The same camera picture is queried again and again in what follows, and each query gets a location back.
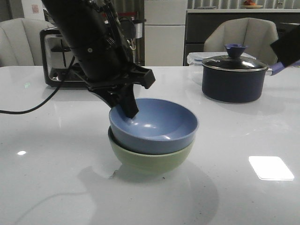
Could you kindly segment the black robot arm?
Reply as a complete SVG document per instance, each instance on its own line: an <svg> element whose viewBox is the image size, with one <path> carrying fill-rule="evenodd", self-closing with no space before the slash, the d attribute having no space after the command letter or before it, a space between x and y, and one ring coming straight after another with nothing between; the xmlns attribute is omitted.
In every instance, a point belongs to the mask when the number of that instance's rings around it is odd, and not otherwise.
<svg viewBox="0 0 300 225"><path fill-rule="evenodd" d="M109 0L44 0L43 4L70 47L80 70L75 74L89 92L111 108L119 105L128 118L138 113L133 85L148 89L151 69L136 65Z"/></svg>

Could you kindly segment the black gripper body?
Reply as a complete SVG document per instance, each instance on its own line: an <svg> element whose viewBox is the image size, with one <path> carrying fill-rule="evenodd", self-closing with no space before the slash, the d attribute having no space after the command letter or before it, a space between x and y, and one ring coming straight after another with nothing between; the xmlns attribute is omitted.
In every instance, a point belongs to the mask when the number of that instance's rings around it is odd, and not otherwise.
<svg viewBox="0 0 300 225"><path fill-rule="evenodd" d="M88 91L102 98L109 98L113 94L118 95L122 88L130 84L139 84L145 89L149 89L155 82L155 77L151 69L138 66L134 63L130 63L129 68L122 71L119 76L109 76L103 81L92 81L83 72L79 64L75 64L72 67L71 73L78 76L87 85Z"/></svg>

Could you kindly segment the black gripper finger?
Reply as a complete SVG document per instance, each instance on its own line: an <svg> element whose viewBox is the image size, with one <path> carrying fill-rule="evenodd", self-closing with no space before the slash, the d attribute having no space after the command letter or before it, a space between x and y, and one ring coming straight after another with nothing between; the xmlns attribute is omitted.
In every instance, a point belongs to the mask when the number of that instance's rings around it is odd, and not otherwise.
<svg viewBox="0 0 300 225"><path fill-rule="evenodd" d="M103 100L110 108L120 103L120 93L109 90L93 90L92 93Z"/></svg>
<svg viewBox="0 0 300 225"><path fill-rule="evenodd" d="M134 118L138 113L138 107L134 96L134 85L129 84L124 86L120 91L120 102L119 102L124 114L128 118Z"/></svg>

